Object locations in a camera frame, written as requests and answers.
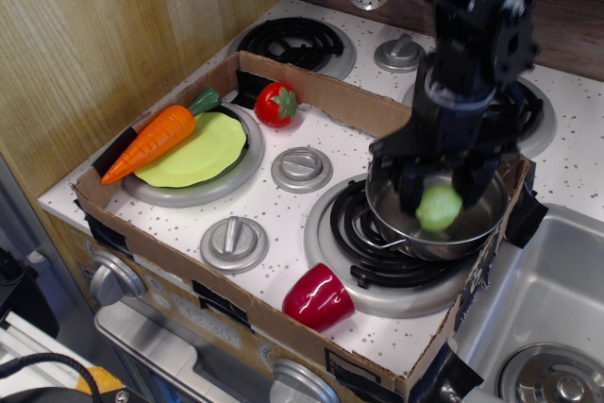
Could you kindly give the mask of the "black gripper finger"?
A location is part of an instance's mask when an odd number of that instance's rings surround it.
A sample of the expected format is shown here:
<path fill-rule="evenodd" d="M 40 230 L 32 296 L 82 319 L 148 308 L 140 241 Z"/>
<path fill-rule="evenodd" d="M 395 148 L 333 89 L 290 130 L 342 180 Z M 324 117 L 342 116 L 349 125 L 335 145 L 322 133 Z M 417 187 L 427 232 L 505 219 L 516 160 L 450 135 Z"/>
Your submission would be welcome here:
<path fill-rule="evenodd" d="M 469 157 L 452 174 L 454 189 L 461 196 L 462 205 L 471 208 L 477 204 L 489 187 L 500 159 L 491 157 Z"/>
<path fill-rule="evenodd" d="M 403 170 L 397 177 L 397 191 L 400 208 L 403 212 L 414 215 L 424 191 L 426 176 L 422 173 Z"/>

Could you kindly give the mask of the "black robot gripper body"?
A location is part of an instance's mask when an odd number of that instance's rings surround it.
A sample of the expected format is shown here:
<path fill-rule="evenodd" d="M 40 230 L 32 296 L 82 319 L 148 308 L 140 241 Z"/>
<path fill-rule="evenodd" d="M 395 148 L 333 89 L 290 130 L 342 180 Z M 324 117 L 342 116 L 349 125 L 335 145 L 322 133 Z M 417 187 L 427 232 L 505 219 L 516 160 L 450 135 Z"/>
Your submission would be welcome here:
<path fill-rule="evenodd" d="M 502 157 L 517 152 L 522 97 L 516 89 L 458 105 L 420 86 L 410 93 L 410 120 L 370 146 L 373 173 L 418 181 L 452 170 L 457 186 L 486 186 Z"/>

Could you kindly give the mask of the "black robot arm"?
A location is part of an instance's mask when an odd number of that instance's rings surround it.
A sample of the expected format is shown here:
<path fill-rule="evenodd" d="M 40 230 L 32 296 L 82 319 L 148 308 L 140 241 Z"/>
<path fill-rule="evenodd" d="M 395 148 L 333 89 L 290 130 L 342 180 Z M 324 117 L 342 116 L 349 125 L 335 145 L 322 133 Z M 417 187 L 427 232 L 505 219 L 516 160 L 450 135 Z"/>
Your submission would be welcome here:
<path fill-rule="evenodd" d="M 486 191 L 503 160 L 517 154 L 524 99 L 517 78 L 539 51 L 534 0 L 428 0 L 436 46 L 419 63 L 411 118 L 371 148 L 371 172 L 393 184 L 406 213 L 425 181 L 451 172 L 465 206 Z"/>

